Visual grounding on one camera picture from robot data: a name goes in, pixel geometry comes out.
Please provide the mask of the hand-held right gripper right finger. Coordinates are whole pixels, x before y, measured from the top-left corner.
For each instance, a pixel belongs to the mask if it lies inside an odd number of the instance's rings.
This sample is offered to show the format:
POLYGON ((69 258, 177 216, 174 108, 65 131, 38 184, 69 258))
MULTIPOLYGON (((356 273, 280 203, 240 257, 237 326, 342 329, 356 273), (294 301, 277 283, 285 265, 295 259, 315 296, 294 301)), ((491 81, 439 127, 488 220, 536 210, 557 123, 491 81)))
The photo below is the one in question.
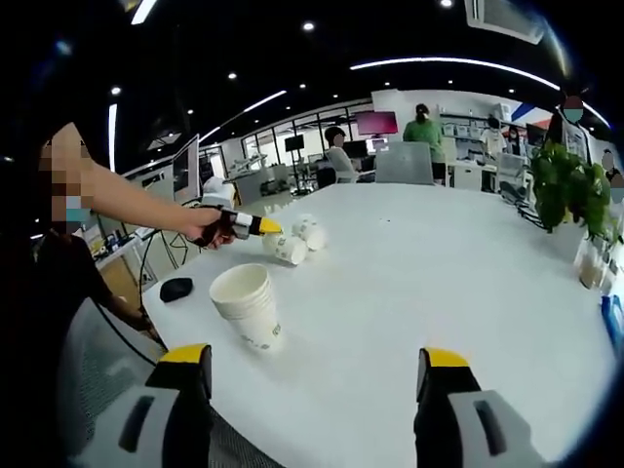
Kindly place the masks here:
POLYGON ((418 356, 413 422, 419 467, 544 467, 522 416, 484 390, 467 361, 445 349, 418 356))

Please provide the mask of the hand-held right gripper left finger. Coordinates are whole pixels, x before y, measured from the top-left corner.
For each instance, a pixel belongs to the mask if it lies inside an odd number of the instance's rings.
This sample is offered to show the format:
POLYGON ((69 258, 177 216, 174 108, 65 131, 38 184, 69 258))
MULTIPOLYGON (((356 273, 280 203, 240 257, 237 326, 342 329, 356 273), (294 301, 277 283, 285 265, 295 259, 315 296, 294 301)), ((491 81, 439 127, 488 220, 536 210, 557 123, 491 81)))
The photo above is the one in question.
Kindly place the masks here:
POLYGON ((97 417, 82 467, 206 467, 209 464, 212 347, 166 353, 144 384, 97 417))

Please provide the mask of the person's left hand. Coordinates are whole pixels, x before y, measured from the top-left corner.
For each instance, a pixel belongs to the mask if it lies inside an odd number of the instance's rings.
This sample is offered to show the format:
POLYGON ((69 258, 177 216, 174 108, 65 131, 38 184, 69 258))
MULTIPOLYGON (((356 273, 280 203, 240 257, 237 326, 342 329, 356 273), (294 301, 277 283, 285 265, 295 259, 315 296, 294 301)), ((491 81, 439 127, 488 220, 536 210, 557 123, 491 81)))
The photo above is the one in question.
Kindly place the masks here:
POLYGON ((216 208, 185 209, 181 233, 201 248, 216 250, 232 244, 236 239, 234 231, 221 217, 222 210, 216 208))

